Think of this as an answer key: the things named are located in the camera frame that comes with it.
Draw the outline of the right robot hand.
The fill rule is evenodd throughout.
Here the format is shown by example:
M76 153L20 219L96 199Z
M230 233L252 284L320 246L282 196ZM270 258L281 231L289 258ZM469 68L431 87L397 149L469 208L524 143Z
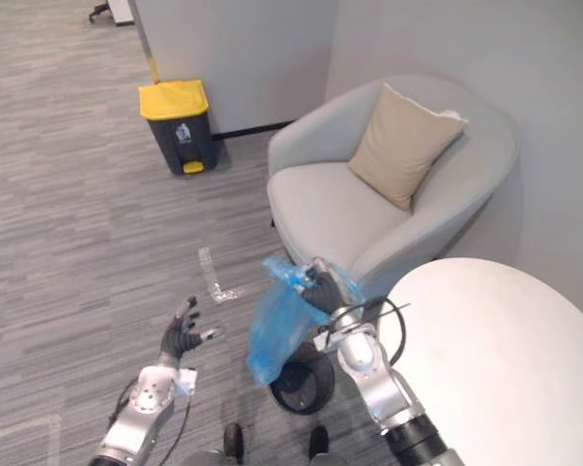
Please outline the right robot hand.
M333 314L345 305L339 285L323 259L314 258L305 275L310 280L310 285L300 293L300 296L308 304L327 315Z

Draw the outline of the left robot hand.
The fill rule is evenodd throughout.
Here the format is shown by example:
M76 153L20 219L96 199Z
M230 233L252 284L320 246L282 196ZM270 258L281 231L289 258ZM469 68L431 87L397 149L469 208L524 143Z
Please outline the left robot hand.
M200 317L200 312L195 310L196 306L196 297L189 296L164 330L156 359L157 365L178 368L185 353L224 335L219 326L200 332L194 331L195 321Z

